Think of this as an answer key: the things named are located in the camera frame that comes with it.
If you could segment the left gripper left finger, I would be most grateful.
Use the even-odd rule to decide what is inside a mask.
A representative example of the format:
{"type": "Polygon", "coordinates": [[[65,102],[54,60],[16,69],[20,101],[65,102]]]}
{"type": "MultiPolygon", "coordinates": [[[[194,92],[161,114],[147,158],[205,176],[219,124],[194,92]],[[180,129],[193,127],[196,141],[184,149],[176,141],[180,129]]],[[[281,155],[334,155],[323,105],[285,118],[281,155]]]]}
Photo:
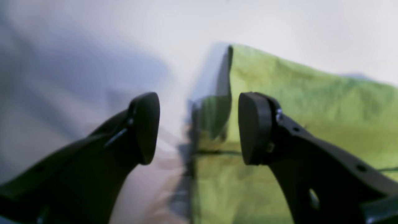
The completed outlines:
{"type": "Polygon", "coordinates": [[[108,224],[119,192],[138,165],[155,155],[160,102],[132,99],[80,139],[1,185],[1,217],[19,224],[108,224]]]}

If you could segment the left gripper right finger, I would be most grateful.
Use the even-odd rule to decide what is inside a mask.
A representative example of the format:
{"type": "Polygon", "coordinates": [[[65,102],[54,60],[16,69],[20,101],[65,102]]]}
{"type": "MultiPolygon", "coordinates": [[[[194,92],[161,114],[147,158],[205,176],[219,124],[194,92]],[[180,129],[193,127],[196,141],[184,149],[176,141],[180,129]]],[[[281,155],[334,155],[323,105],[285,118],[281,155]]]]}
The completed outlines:
{"type": "Polygon", "coordinates": [[[396,224],[397,182],[358,157],[314,137],[278,101],[241,93],[243,161],[277,179],[296,224],[396,224]]]}

